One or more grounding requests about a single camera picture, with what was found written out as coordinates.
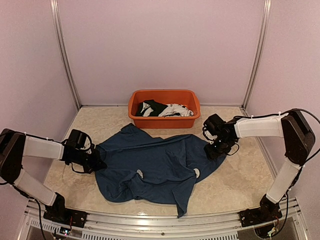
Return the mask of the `dark blue t-shirt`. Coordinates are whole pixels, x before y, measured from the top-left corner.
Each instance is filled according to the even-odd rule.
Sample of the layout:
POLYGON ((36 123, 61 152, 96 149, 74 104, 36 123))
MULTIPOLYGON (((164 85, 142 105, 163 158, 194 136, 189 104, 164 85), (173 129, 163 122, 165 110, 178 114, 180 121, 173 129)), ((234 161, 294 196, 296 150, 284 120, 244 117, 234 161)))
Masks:
POLYGON ((193 134, 152 137, 130 123, 96 147, 107 164, 107 168, 95 172, 99 191, 113 203, 146 200, 175 205, 181 218, 188 211, 195 184, 225 160, 225 156, 209 160, 206 144, 193 134), (195 168, 200 171, 199 178, 195 168), (142 171, 143 178, 137 170, 142 171))

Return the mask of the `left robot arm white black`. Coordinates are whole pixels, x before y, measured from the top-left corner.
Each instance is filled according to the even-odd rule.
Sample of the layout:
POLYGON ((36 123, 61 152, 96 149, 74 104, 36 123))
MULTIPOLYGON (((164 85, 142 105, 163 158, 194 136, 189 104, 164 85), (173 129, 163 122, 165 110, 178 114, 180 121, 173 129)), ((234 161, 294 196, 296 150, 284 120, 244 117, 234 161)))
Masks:
POLYGON ((4 129, 0 134, 0 177, 28 198, 45 205, 46 213, 63 223, 70 218, 65 198, 32 177, 23 168, 23 158, 34 157, 82 166, 83 174, 107 168, 88 134, 73 129, 62 142, 4 129))

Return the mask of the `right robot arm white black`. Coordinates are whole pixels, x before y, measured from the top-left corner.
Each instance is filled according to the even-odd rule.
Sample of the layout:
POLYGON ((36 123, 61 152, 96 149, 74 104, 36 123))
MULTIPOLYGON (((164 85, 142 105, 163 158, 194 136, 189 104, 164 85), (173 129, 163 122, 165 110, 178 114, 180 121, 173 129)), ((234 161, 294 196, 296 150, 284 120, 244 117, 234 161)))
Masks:
POLYGON ((203 123, 202 134, 214 137, 204 147, 209 160, 229 155, 239 139, 249 137, 279 137, 284 140, 285 157, 280 172, 260 201, 256 218, 266 222, 279 211, 279 202, 298 181, 305 164, 315 157, 311 151, 316 136, 304 117, 306 110, 293 108, 285 112, 262 116, 234 116, 224 121, 213 114, 203 123))

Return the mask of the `orange plastic tub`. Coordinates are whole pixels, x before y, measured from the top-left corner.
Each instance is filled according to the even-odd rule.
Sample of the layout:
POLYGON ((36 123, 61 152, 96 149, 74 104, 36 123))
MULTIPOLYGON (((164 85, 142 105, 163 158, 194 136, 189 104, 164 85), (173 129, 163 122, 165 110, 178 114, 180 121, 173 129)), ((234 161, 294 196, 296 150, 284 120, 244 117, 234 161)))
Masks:
POLYGON ((185 89, 146 89, 135 91, 128 102, 128 116, 141 129, 188 129, 201 116, 200 102, 196 94, 185 89), (193 116, 136 116, 139 104, 154 100, 161 104, 180 104, 193 111, 193 116))

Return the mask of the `black and white garment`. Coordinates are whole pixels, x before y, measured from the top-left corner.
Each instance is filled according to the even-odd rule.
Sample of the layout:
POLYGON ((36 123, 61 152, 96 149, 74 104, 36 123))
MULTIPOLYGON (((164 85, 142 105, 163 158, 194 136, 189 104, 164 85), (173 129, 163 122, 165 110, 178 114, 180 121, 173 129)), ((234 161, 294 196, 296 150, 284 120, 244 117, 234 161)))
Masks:
POLYGON ((151 100, 145 100, 138 105, 136 117, 193 117, 194 112, 186 106, 169 103, 163 104, 151 100))

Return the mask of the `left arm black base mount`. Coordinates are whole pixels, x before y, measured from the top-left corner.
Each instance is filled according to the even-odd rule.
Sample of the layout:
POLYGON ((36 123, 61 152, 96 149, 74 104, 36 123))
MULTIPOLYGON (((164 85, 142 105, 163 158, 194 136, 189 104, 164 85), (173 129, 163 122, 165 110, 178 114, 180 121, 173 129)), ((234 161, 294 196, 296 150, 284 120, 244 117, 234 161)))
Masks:
POLYGON ((46 210, 43 214, 43 218, 46 220, 78 228, 84 228, 85 223, 87 221, 87 216, 88 213, 85 211, 69 208, 67 208, 66 212, 62 215, 59 215, 58 213, 49 212, 48 210, 46 210))

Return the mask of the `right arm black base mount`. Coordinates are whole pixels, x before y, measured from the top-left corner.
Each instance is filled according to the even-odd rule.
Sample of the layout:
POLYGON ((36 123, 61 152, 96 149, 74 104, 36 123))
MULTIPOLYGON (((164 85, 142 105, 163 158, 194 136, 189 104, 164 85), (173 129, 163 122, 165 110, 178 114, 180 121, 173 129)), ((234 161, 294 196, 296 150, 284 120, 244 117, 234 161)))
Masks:
POLYGON ((243 228, 274 221, 280 219, 282 216, 280 210, 262 212, 260 208, 246 209, 239 212, 239 218, 243 228))

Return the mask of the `right aluminium corner post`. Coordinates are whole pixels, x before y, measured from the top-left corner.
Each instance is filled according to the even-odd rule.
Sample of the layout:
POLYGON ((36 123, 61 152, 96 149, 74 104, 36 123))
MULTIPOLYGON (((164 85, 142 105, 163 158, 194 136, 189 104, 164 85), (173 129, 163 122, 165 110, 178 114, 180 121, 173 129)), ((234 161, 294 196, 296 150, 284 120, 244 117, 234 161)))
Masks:
POLYGON ((260 30, 259 30, 259 35, 258 35, 256 51, 255 51, 255 55, 254 55, 254 59, 253 59, 253 65, 252 65, 252 69, 250 71, 249 82, 248 82, 246 92, 244 95, 244 99, 243 99, 243 102, 241 105, 241 107, 244 111, 246 111, 249 106, 250 99, 252 97, 253 90, 254 90, 254 85, 255 85, 255 82, 257 79, 259 66, 261 63, 262 55, 263 55, 265 39, 267 36, 267 31, 268 31, 268 24, 269 24, 270 13, 271 13, 271 5, 272 5, 271 0, 264 1, 262 19, 261 19, 261 24, 260 24, 260 30))

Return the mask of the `aluminium corner post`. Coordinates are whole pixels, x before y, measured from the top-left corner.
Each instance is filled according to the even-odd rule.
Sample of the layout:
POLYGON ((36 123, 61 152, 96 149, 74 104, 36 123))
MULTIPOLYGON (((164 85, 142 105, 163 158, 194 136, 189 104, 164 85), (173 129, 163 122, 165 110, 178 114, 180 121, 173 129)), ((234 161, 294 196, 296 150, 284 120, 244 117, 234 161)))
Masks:
POLYGON ((255 51, 255 55, 254 55, 254 59, 253 59, 253 65, 252 65, 252 69, 250 71, 249 82, 248 82, 246 92, 244 95, 244 99, 243 99, 243 102, 241 105, 241 107, 244 111, 246 111, 249 106, 250 99, 252 97, 253 90, 254 90, 254 85, 255 85, 255 82, 257 79, 259 66, 261 63, 262 55, 263 55, 265 39, 267 36, 267 31, 268 31, 268 24, 269 24, 270 13, 271 13, 271 5, 272 5, 271 0, 264 1, 262 19, 261 19, 261 24, 260 24, 260 30, 259 30, 259 35, 258 35, 256 51, 255 51))
POLYGON ((63 68, 66 74, 66 79, 68 86, 71 91, 71 96, 74 102, 74 105, 76 109, 79 111, 82 107, 79 93, 73 78, 70 61, 67 54, 67 48, 64 40, 64 34, 63 34, 63 28, 62 28, 62 22, 60 17, 60 10, 59 10, 59 3, 57 0, 50 0, 50 8, 51 8, 51 14, 53 18, 53 24, 55 28, 55 34, 57 37, 57 43, 62 59, 63 68))

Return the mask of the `left aluminium corner post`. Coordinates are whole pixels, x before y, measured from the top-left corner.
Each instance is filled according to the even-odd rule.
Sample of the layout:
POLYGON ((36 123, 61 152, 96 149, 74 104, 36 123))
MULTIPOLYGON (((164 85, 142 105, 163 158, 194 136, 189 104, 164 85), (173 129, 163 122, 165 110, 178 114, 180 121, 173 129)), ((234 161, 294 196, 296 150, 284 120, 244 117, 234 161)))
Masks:
POLYGON ((55 34, 57 37, 57 43, 62 59, 63 68, 66 74, 66 79, 68 86, 71 91, 71 96, 74 102, 74 105, 76 109, 79 111, 82 107, 79 93, 73 78, 70 61, 67 54, 67 48, 64 40, 64 34, 63 34, 63 28, 62 28, 62 22, 60 17, 60 10, 59 10, 59 3, 57 0, 50 0, 50 8, 51 8, 51 14, 53 18, 53 24, 55 28, 55 34))

